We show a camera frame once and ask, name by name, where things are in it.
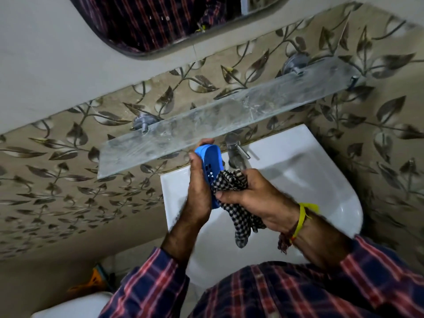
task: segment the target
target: hand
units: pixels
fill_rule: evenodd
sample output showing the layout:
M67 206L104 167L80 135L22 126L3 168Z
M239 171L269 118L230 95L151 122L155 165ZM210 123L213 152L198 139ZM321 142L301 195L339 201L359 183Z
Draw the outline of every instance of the hand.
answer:
M200 140L196 148L204 144L213 143L213 138L204 138ZM190 185L188 187L187 201L181 212L180 219L203 226L208 221L212 211L212 194L204 177L202 159L194 152L190 152L189 157L191 165Z
M242 172L247 177L247 189L216 192L215 197L223 203L241 204L273 231L285 233L292 229L299 220L299 205L278 191L258 170Z

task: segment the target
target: soap dish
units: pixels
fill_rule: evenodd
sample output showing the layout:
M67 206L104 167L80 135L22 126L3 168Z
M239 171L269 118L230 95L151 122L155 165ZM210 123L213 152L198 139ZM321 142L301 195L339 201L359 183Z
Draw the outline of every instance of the soap dish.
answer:
M218 201L212 194L212 183L215 181L218 173L224 170L221 150L217 145L202 145L199 146L194 152L199 155L203 161L203 174L205 176L206 182L211 188L212 209L219 208Z

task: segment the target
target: chrome faucet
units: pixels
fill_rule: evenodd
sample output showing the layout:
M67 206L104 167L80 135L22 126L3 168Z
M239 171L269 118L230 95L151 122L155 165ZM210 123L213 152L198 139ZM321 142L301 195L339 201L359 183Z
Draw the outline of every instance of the chrome faucet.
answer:
M225 136L225 144L227 145L228 164L230 167L245 170L245 159L250 159L250 156L240 146L239 136L236 133L228 133Z

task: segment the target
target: person's right hand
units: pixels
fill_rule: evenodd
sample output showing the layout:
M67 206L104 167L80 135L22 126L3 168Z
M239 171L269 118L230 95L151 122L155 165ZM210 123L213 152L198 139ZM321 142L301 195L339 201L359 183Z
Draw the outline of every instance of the person's right hand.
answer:
M278 191L258 170L242 173L247 177L247 189L216 192L215 197L222 203L241 204L273 231L286 233L292 229L299 220L299 205Z

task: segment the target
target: person's left hand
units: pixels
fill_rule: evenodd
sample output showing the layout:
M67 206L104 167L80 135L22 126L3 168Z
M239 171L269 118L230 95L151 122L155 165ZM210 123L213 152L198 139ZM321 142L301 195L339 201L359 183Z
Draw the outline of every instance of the person's left hand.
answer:
M213 138L204 138L200 140L196 148L205 144L213 144L214 141ZM208 221L212 211L212 194L203 174L202 159L193 151L189 153L189 157L191 165L190 185L180 219L203 226Z

